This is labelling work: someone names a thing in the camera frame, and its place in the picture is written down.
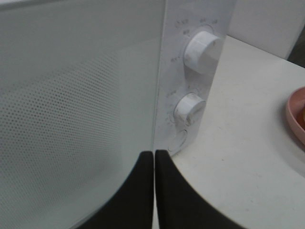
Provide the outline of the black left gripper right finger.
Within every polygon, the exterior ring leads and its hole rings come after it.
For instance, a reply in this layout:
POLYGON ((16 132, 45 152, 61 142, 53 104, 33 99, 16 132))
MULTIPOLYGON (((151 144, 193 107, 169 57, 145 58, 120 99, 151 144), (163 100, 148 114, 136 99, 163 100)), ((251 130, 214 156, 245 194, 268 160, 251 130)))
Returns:
POLYGON ((159 228, 234 229, 235 223, 206 202, 185 180, 166 150, 155 152, 159 228))

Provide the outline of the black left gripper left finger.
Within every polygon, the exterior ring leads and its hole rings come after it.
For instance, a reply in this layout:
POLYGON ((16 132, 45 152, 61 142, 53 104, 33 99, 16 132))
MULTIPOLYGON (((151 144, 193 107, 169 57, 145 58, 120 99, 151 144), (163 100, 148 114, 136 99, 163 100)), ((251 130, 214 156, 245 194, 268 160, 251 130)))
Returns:
POLYGON ((153 153, 144 151, 118 191, 79 228, 151 229, 153 206, 153 153))

